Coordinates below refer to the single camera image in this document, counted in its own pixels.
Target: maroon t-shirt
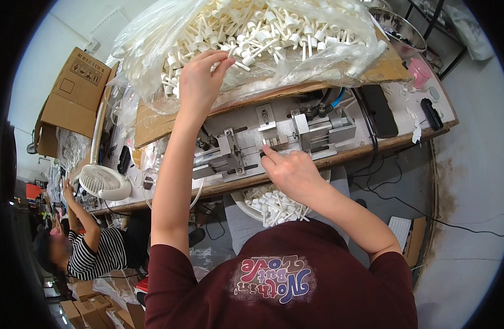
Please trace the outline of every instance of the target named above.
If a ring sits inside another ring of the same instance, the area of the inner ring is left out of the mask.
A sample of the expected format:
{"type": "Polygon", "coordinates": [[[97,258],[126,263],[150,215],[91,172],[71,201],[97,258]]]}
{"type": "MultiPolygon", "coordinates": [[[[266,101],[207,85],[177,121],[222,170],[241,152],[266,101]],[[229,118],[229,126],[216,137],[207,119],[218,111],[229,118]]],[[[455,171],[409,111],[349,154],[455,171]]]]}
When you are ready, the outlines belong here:
{"type": "Polygon", "coordinates": [[[145,302],[147,329],[418,326],[402,255],[380,255],[367,270],[317,220],[255,234],[199,283],[182,252],[154,245],[145,302]]]}

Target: white bowl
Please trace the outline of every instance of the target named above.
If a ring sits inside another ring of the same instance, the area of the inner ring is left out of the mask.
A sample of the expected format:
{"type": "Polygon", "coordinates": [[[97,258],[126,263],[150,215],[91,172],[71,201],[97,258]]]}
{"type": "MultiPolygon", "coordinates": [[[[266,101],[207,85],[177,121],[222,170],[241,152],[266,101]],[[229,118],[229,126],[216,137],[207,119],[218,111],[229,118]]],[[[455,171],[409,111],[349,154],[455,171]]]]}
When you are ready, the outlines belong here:
{"type": "MultiPolygon", "coordinates": [[[[327,182],[330,182],[330,170],[322,171],[320,173],[320,175],[321,175],[321,177],[323,177],[324,180],[326,180],[327,182]]],[[[263,222],[263,215],[261,214],[261,212],[248,207],[247,204],[244,202],[243,191],[234,192],[231,194],[231,196],[232,196],[233,201],[237,205],[237,207],[239,207],[245,214],[247,214],[248,216],[252,217],[255,220],[263,222]]]]}

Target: desk fan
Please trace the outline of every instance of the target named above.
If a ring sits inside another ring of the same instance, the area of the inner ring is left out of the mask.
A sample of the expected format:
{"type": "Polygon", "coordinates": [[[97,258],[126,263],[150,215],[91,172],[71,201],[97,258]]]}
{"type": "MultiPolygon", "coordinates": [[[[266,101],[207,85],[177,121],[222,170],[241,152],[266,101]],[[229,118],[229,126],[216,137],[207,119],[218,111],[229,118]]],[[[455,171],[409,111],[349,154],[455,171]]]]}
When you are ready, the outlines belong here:
{"type": "Polygon", "coordinates": [[[131,194],[131,183],[114,169],[97,164],[98,149],[104,124],[104,102],[100,104],[97,123],[94,126],[93,141],[91,142],[90,164],[85,165],[80,173],[80,185],[98,198],[119,201],[131,194]]]}

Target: woman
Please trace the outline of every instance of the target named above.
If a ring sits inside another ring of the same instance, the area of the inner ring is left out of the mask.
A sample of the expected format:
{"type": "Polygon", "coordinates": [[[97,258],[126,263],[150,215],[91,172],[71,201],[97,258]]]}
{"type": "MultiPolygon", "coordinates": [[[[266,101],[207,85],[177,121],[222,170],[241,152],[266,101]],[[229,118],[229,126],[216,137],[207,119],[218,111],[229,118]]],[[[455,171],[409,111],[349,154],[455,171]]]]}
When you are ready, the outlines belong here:
{"type": "Polygon", "coordinates": [[[48,272],[59,271],[80,280],[91,280],[112,270],[145,265],[148,259],[148,239],[151,227],[149,212],[133,213],[126,232],[118,228],[100,228],[73,196],[73,188],[66,180],[63,196],[69,212],[69,237],[38,234],[34,253],[39,264],[48,272]],[[85,234],[78,234],[77,218],[85,234]]]}
{"type": "Polygon", "coordinates": [[[188,250],[195,140],[234,62],[208,50],[182,71],[181,107],[153,198],[145,327],[417,327],[412,277],[394,234],[323,180],[304,152],[280,155],[264,146],[261,164],[283,193],[366,251],[369,269],[330,225],[296,221],[256,233],[197,283],[188,250]]]}

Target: striped shirt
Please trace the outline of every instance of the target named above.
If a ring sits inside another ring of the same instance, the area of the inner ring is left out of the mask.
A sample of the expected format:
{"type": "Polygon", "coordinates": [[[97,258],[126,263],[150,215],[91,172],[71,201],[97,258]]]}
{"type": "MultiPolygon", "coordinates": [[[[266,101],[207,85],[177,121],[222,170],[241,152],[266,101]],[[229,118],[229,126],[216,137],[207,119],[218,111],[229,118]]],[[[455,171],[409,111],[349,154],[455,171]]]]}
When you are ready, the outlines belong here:
{"type": "Polygon", "coordinates": [[[124,239],[117,228],[102,228],[98,252],[93,252],[84,241],[84,234],[69,231],[73,253],[69,258],[67,272],[80,280],[92,280],[127,267],[124,239]]]}

